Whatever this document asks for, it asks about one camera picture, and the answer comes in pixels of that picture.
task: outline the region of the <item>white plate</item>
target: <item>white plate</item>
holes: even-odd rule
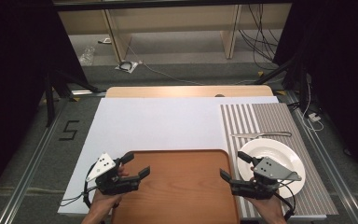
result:
[[[287,169],[297,172],[302,177],[301,180],[292,182],[288,187],[295,195],[303,188],[306,179],[304,164],[297,154],[287,145],[272,139],[259,138],[243,145],[240,151],[258,159],[262,157],[270,157]],[[247,163],[240,158],[237,158],[237,163],[243,180],[249,180],[254,177],[254,174],[251,171],[251,167],[253,166],[252,163]],[[281,187],[279,192],[283,198],[292,196],[292,193],[287,187]]]

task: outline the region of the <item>striped placemat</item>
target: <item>striped placemat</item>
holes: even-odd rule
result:
[[[306,182],[296,195],[296,216],[335,215],[337,209],[333,204],[324,183],[318,175],[310,155],[301,139],[300,133],[286,104],[260,105],[220,105],[225,127],[228,153],[232,162],[232,177],[241,179],[237,168],[237,152],[251,141],[235,138],[232,133],[290,132],[291,137],[265,136],[289,146],[302,160],[306,170]],[[253,206],[242,197],[237,197],[240,205],[240,217],[260,217]]]

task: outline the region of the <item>brown tray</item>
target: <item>brown tray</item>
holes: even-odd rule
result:
[[[230,173],[228,154],[215,150],[134,152],[126,169],[136,175],[150,165],[139,190],[124,196],[112,216],[117,224],[238,224],[230,187],[219,174]]]

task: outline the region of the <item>knife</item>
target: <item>knife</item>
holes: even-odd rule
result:
[[[231,136],[241,137],[241,138],[257,138],[258,136],[263,135],[281,135],[281,136],[292,136],[289,132],[270,132],[270,133],[234,133]]]

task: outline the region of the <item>plug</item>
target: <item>plug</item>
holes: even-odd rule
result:
[[[312,122],[316,122],[321,119],[321,117],[319,117],[319,115],[317,115],[316,113],[311,113],[310,115],[308,115],[308,117]]]

